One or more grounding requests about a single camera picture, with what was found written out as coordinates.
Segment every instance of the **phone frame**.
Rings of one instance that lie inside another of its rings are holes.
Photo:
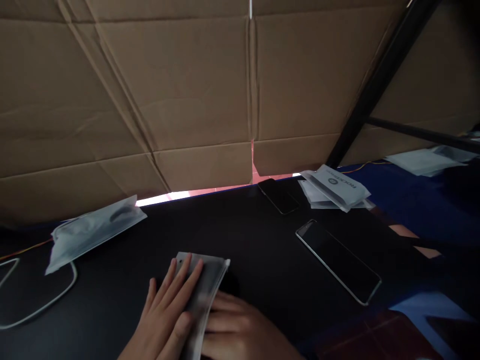
[[[290,210],[289,212],[282,212],[282,211],[277,207],[277,205],[273,202],[273,200],[265,193],[265,191],[263,191],[262,187],[260,186],[261,183],[263,183],[263,181],[260,181],[259,183],[257,183],[257,186],[258,186],[258,188],[260,189],[261,193],[266,196],[266,198],[268,199],[268,201],[270,201],[270,203],[273,204],[273,206],[275,207],[275,209],[277,209],[280,214],[282,214],[282,215],[287,215],[287,214],[293,213],[295,210],[297,210],[297,209],[300,207],[299,202],[298,202],[297,200],[295,200],[295,198],[294,198],[292,195],[290,195],[290,193],[289,193],[288,191],[282,189],[282,191],[283,191],[285,194],[287,194],[287,195],[296,203],[296,207],[293,208],[292,210]]]
[[[372,297],[374,296],[374,294],[377,292],[378,288],[380,287],[380,285],[382,284],[382,278],[380,277],[380,275],[378,275],[375,271],[373,271],[366,263],[364,263],[357,255],[355,255],[353,252],[350,251],[350,249],[348,247],[346,247],[345,245],[343,245],[335,236],[333,236],[330,231],[328,231],[326,228],[323,228],[333,239],[335,239],[341,246],[343,246],[348,252],[350,252],[350,254],[352,254],[354,257],[356,257],[358,259],[358,261],[360,261],[363,265],[366,266],[367,269],[369,269],[373,274],[375,274],[377,277],[378,277],[378,283],[376,284],[376,286],[373,288],[370,296],[368,297],[368,299],[366,300],[366,302],[362,302],[354,293],[352,290],[349,289],[349,287],[347,285],[345,285],[345,283],[337,276],[337,274],[334,273],[334,271],[322,260],[322,258],[305,242],[305,240],[302,239],[302,237],[300,236],[299,234],[299,231],[302,230],[304,227],[306,227],[308,224],[310,223],[317,223],[318,222],[314,219],[311,219],[310,221],[308,221],[306,224],[302,225],[297,231],[295,231],[295,235],[297,236],[297,238],[299,238],[301,240],[301,242],[306,246],[307,249],[309,249],[313,255],[315,255],[315,257],[323,264],[323,266],[326,267],[326,269],[333,275],[333,277],[350,293],[350,295],[356,300],[357,303],[359,303],[360,305],[362,306],[368,306],[369,305],[369,302],[370,300],[372,299]]]

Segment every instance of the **black smartphone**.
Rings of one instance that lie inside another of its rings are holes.
[[[369,304],[382,279],[315,220],[296,231],[297,237],[363,306]]]
[[[286,215],[299,208],[299,203],[283,190],[275,180],[270,178],[261,181],[258,183],[258,187],[281,214]]]

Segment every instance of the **finger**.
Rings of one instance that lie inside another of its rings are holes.
[[[211,312],[208,315],[205,331],[211,333],[239,333],[248,327],[247,321],[247,317],[238,312]]]
[[[176,269],[177,269],[177,259],[173,258],[170,262],[170,267],[168,268],[168,271],[167,271],[165,277],[163,278],[161,286],[158,289],[158,292],[156,293],[155,299],[153,300],[153,303],[151,305],[151,307],[153,309],[155,309],[160,304],[162,299],[164,298],[165,293],[167,292],[170,285],[172,284],[172,281],[174,280]]]
[[[205,334],[201,354],[212,360],[235,359],[239,357],[239,338],[234,333]]]
[[[173,301],[173,299],[175,299],[175,297],[179,293],[179,290],[182,288],[182,285],[184,284],[185,277],[189,272],[191,261],[192,261],[192,254],[188,253],[187,256],[185,257],[185,260],[183,261],[183,265],[178,271],[178,274],[175,276],[175,278],[171,282],[170,287],[166,291],[165,296],[160,301],[160,304],[158,305],[159,309],[161,310],[166,309],[170,305],[170,303]]]
[[[158,356],[159,360],[177,360],[192,328],[193,318],[188,312],[183,312],[176,321],[168,341]]]
[[[200,274],[202,273],[202,269],[204,267],[204,261],[200,259],[193,269],[191,275],[188,277],[188,280],[183,284],[180,291],[178,292],[177,296],[173,299],[170,306],[168,307],[171,310],[174,316],[178,316],[187,305],[187,302],[190,299],[190,295],[192,295],[192,291],[199,280]]]
[[[234,301],[230,298],[226,298],[223,296],[216,296],[215,300],[211,305],[212,310],[217,311],[228,311],[228,312],[244,312],[248,309],[246,303],[238,299],[239,301]]]
[[[141,312],[140,321],[149,313],[152,303],[155,299],[155,290],[157,290],[157,282],[155,278],[150,279],[150,285],[148,287],[148,294],[146,296],[145,306],[143,307],[143,311]]]

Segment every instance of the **hand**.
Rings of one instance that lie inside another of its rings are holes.
[[[304,360],[256,308],[219,291],[208,316],[202,355],[213,360]]]
[[[192,254],[189,253],[175,276],[177,259],[172,259],[157,293],[156,281],[154,278],[150,279],[148,296],[140,322],[118,360],[177,360],[179,358],[193,320],[191,314],[182,311],[203,267],[203,261],[200,260],[184,283],[191,260]]]

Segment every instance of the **orange wire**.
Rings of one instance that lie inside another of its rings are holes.
[[[342,172],[342,174],[350,174],[350,173],[354,173],[358,170],[361,170],[365,167],[365,165],[367,164],[373,164],[373,165],[384,165],[384,164],[391,164],[391,162],[373,162],[373,161],[367,161],[366,163],[364,163],[362,166],[360,166],[358,169],[355,169],[355,170],[352,170],[352,171],[344,171]]]
[[[49,242],[51,242],[51,241],[53,241],[53,240],[54,240],[53,238],[50,238],[50,239],[48,239],[47,241],[38,243],[38,244],[33,245],[33,246],[29,247],[29,248],[26,248],[26,249],[23,249],[23,250],[20,250],[20,251],[13,252],[13,253],[11,253],[10,255],[2,256],[2,257],[0,257],[0,261],[5,260],[5,259],[8,259],[8,258],[11,258],[12,256],[15,256],[15,255],[23,254],[23,253],[27,252],[28,250],[32,250],[32,249],[38,248],[38,247],[40,247],[40,246],[42,246],[42,245],[45,245],[46,243],[49,243]]]

